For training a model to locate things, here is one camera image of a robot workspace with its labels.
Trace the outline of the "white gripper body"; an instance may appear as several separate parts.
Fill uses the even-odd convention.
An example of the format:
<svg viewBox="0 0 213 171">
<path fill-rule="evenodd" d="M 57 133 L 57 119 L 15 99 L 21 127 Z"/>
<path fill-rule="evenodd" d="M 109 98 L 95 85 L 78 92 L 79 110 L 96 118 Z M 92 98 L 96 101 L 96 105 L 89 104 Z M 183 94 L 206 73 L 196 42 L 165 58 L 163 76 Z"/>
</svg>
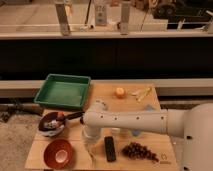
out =
<svg viewBox="0 0 213 171">
<path fill-rule="evenodd" d="M 90 156 L 93 156 L 92 146 L 97 143 L 100 137 L 101 137 L 101 129 L 99 127 L 91 127 L 91 126 L 83 127 L 82 140 Z"/>
</svg>

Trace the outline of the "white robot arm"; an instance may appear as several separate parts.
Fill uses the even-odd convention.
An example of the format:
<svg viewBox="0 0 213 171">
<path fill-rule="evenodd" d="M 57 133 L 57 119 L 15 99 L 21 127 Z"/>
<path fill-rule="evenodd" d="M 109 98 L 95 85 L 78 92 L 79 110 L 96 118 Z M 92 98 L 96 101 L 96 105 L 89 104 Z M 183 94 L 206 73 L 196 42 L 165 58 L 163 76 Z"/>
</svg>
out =
<svg viewBox="0 0 213 171">
<path fill-rule="evenodd" d="M 102 128 L 123 128 L 182 137 L 181 171 L 213 171 L 213 103 L 190 110 L 111 112 L 95 101 L 83 114 L 83 137 L 96 142 Z"/>
</svg>

